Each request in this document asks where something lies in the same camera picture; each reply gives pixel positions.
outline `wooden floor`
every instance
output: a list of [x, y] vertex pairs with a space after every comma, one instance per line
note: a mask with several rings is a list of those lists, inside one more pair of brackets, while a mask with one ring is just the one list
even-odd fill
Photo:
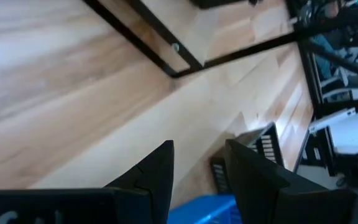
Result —
[[[210, 57], [287, 31], [283, 1], [244, 4], [222, 8]], [[291, 170], [304, 75], [286, 45], [172, 80], [79, 0], [2, 0], [0, 189], [100, 187], [173, 139], [176, 207], [214, 192], [206, 163], [226, 138], [270, 121]]]

